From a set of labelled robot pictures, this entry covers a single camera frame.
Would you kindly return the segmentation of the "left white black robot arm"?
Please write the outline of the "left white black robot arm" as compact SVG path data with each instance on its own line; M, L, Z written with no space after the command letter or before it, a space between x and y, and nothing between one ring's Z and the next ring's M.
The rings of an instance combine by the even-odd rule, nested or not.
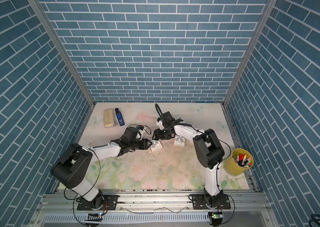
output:
M66 188L80 195L95 208L102 203L102 193L86 178L89 167L106 158L120 157L128 152L147 150L152 142L143 138L145 126L127 127L123 135L110 143L96 147L71 144L51 169L51 174Z

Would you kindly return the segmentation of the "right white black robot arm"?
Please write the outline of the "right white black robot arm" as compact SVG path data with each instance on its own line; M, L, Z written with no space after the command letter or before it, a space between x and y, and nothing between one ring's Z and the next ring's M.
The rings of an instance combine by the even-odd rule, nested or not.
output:
M182 119L175 119L170 112L158 111L159 127L153 133L154 141L170 140L180 136L194 144L200 164L206 169L205 193L210 197L222 194L217 167L225 155L224 149L214 130L201 130L186 124Z

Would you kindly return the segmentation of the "white jewelry box base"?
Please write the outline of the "white jewelry box base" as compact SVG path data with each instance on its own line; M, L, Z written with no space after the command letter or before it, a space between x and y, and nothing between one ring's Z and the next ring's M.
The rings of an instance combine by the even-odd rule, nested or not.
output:
M152 145L150 146L151 152L156 152L163 148L160 141L152 140L151 143L152 143Z

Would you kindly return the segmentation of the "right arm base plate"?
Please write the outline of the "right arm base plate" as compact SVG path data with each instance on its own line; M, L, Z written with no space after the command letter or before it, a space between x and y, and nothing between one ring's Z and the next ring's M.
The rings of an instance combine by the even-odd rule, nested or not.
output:
M210 196L208 194L190 194L188 198L192 202L194 210L231 209L230 200L226 194L218 194L216 196Z

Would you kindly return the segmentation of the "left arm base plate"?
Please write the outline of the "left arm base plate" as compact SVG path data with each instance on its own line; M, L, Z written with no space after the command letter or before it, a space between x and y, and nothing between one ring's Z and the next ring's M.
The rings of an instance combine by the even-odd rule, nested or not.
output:
M79 197L75 201L78 203L79 211L114 211L118 202L118 195L97 195L92 201Z

